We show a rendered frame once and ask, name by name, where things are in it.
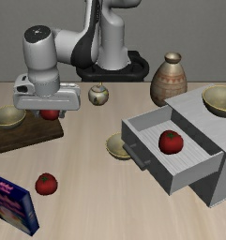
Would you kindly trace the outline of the red tomato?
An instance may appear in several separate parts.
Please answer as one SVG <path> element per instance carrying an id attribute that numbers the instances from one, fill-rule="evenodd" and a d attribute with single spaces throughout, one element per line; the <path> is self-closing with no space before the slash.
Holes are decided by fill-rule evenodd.
<path id="1" fill-rule="evenodd" d="M 35 183 L 36 192 L 43 196 L 54 194 L 57 188 L 58 183 L 56 178 L 47 172 L 40 175 Z"/>
<path id="2" fill-rule="evenodd" d="M 159 150 L 166 155 L 179 153 L 184 146 L 183 138 L 173 130 L 165 130 L 158 139 Z"/>
<path id="3" fill-rule="evenodd" d="M 45 120 L 56 120 L 59 117 L 59 111 L 57 110 L 41 110 L 40 116 Z"/>

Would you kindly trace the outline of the brown cutting board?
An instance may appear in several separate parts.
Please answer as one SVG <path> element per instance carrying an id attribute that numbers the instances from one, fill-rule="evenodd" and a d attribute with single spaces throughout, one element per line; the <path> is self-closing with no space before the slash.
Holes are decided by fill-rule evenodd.
<path id="1" fill-rule="evenodd" d="M 18 127 L 0 128 L 0 154 L 63 136 L 64 131 L 58 120 L 44 120 L 28 111 Z"/>

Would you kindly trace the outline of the beige porcelain bowl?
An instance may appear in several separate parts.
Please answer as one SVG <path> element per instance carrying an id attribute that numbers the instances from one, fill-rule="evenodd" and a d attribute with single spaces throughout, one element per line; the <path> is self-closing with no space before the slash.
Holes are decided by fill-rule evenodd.
<path id="1" fill-rule="evenodd" d="M 212 85 L 202 92 L 205 108 L 218 117 L 226 118 L 226 85 Z"/>
<path id="2" fill-rule="evenodd" d="M 19 110 L 13 105 L 0 108 L 0 128 L 13 129 L 18 127 L 26 116 L 26 110 Z"/>
<path id="3" fill-rule="evenodd" d="M 124 142 L 121 139 L 121 133 L 114 133 L 106 141 L 106 150 L 111 156 L 119 160 L 128 160 L 130 155 L 124 149 Z"/>

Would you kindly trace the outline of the small round teapot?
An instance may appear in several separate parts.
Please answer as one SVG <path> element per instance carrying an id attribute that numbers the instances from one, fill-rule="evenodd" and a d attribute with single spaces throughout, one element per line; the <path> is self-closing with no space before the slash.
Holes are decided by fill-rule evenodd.
<path id="1" fill-rule="evenodd" d="M 109 91 L 102 83 L 99 83 L 89 89 L 88 99 L 93 105 L 102 106 L 109 99 Z"/>

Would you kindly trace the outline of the blue carton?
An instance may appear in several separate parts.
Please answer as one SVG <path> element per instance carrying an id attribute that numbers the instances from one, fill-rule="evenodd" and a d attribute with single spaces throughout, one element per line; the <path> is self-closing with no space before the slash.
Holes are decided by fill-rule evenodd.
<path id="1" fill-rule="evenodd" d="M 33 236 L 39 229 L 30 192 L 0 177 L 0 218 Z"/>

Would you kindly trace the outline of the brown patterned vase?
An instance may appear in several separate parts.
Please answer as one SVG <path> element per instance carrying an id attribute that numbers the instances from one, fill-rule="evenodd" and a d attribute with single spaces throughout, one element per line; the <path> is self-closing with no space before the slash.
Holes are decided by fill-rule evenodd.
<path id="1" fill-rule="evenodd" d="M 159 107 L 172 98 L 188 91 L 185 71 L 180 64 L 182 56 L 178 52 L 167 52 L 150 85 L 150 97 Z"/>

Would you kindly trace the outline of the grey drawer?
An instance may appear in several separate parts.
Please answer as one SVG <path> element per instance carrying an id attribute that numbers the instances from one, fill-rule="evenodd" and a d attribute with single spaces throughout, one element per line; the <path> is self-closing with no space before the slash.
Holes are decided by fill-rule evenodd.
<path id="1" fill-rule="evenodd" d="M 159 150 L 159 136 L 166 130 L 182 137 L 179 153 Z M 217 172 L 223 157 L 222 150 L 169 106 L 124 119 L 122 140 L 138 167 L 149 171 L 168 194 Z"/>

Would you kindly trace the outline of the grey cabinet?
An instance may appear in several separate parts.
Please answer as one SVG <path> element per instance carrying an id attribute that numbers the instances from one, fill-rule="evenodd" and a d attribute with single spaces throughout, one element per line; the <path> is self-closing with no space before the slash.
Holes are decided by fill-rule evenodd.
<path id="1" fill-rule="evenodd" d="M 192 127 L 186 127 L 186 132 L 193 140 L 208 146 L 211 151 L 223 153 L 215 173 L 190 185 L 209 207 L 226 200 L 226 118 L 208 111 L 202 99 L 203 90 L 212 85 L 214 84 L 166 100 L 170 107 L 196 128 L 196 133 L 193 133 Z"/>

